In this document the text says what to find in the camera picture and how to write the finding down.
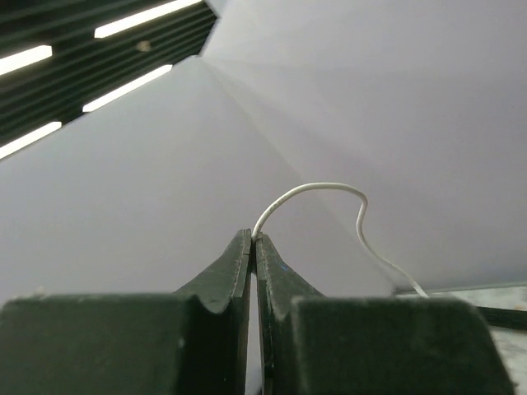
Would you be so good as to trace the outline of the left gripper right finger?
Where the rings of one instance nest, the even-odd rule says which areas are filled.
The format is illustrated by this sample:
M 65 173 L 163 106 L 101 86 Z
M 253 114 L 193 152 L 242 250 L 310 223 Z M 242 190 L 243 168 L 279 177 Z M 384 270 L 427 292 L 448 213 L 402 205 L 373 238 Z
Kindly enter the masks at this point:
M 254 242 L 263 394 L 296 393 L 296 343 L 291 326 L 291 302 L 323 294 L 295 272 L 272 240 L 260 234 Z

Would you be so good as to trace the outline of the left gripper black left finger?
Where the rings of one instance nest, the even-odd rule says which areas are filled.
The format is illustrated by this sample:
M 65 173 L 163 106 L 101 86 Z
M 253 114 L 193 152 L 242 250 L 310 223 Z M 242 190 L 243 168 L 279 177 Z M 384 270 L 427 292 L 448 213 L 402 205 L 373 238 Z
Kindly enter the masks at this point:
M 175 294 L 184 301 L 176 394 L 243 394 L 250 315 L 249 230 Z

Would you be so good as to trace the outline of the ceiling light panels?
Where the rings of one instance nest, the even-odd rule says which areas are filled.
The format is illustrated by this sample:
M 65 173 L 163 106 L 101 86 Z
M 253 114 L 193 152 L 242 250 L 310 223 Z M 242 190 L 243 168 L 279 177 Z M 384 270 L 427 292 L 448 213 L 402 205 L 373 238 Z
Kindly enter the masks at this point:
M 3 1 L 1 157 L 200 54 L 218 18 L 208 1 Z

